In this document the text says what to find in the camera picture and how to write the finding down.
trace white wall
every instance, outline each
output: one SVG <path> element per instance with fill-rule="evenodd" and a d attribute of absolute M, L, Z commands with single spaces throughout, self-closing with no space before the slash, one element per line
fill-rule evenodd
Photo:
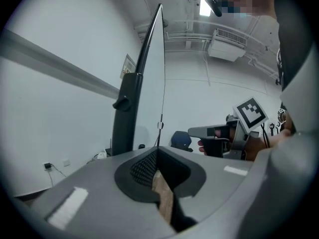
<path fill-rule="evenodd" d="M 6 28 L 116 88 L 141 48 L 119 0 L 24 0 Z"/>
<path fill-rule="evenodd" d="M 236 62 L 208 58 L 209 77 L 202 56 L 198 53 L 166 53 L 166 87 L 163 109 L 164 128 L 160 144 L 170 144 L 175 131 L 190 127 L 225 123 L 233 113 L 233 105 L 254 96 L 268 117 L 280 108 L 280 88 L 245 60 Z M 191 148 L 198 152 L 198 139 Z"/>
<path fill-rule="evenodd" d="M 25 0 L 7 28 L 117 88 L 126 54 L 137 62 L 141 48 L 118 0 Z M 13 195 L 51 186 L 44 162 L 69 175 L 109 147 L 114 100 L 4 58 L 0 77 L 0 163 Z"/>

